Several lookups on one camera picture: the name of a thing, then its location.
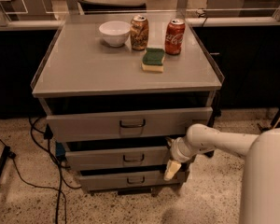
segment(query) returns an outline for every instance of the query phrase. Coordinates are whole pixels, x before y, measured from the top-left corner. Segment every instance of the sponge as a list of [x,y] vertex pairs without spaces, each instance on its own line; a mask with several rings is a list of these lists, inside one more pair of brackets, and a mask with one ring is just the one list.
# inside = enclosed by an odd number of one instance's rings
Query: sponge
[[144,71],[163,72],[164,49],[146,48],[142,58],[142,69]]

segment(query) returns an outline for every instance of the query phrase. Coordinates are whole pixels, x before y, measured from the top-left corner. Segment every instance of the top drawer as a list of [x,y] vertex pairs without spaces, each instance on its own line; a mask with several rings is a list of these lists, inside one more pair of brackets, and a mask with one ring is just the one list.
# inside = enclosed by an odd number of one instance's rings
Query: top drawer
[[58,142],[183,135],[188,126],[206,124],[211,107],[47,116]]

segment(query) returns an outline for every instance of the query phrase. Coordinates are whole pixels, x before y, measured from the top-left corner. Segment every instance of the can lid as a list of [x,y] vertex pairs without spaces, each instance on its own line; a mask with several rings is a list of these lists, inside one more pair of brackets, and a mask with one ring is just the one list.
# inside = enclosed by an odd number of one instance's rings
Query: can lid
[[142,16],[142,15],[140,15],[140,14],[138,14],[138,15],[135,15],[135,16],[133,17],[133,19],[134,19],[135,21],[145,21],[147,18],[144,17],[144,16]]
[[184,24],[185,22],[182,20],[182,19],[172,19],[170,21],[170,23],[174,24],[174,25],[182,25]]

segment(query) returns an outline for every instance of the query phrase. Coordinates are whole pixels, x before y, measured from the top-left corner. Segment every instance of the bottom drawer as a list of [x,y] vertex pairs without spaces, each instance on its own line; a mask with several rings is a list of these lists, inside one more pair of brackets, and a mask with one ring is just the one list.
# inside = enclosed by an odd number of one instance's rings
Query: bottom drawer
[[189,171],[180,170],[170,181],[163,179],[163,170],[108,175],[87,175],[87,172],[81,172],[81,174],[82,176],[78,179],[82,189],[85,192],[92,192],[183,183],[186,182]]

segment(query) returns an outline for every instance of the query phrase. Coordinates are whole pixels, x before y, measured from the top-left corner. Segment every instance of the drawer handle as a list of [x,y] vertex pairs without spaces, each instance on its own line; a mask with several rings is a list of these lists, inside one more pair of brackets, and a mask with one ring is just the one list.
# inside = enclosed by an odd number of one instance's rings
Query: drawer handle
[[123,160],[126,162],[137,162],[137,161],[143,161],[144,160],[144,154],[142,154],[142,157],[140,159],[135,159],[135,160],[127,160],[125,155],[123,155]]
[[142,120],[142,123],[140,124],[129,124],[129,125],[126,125],[126,124],[123,124],[122,120],[119,122],[119,125],[121,128],[127,128],[127,129],[130,129],[130,128],[141,128],[141,127],[144,127],[146,125],[147,121],[145,119]]
[[131,182],[129,177],[127,178],[127,183],[128,184],[143,184],[146,181],[146,179],[142,176],[142,180],[140,181],[135,181],[135,182]]

